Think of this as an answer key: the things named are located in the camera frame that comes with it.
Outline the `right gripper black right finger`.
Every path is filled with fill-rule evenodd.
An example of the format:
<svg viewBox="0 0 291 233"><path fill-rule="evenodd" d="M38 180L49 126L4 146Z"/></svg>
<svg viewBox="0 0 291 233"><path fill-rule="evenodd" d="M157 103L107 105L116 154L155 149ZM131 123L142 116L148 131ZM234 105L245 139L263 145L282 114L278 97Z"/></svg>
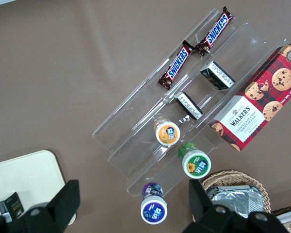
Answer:
<svg viewBox="0 0 291 233"><path fill-rule="evenodd" d="M213 204L199 180L189 180L189 204L195 222L183 230L185 233L249 232L247 219L226 206Z"/></svg>

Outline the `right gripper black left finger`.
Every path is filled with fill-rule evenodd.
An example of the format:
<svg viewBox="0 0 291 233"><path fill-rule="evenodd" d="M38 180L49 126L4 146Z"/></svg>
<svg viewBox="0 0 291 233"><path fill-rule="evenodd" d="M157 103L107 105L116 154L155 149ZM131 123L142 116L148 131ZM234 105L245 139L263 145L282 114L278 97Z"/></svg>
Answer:
<svg viewBox="0 0 291 233"><path fill-rule="evenodd" d="M69 180L44 207L31 208L21 218L24 233L63 233L81 203L78 180Z"/></svg>

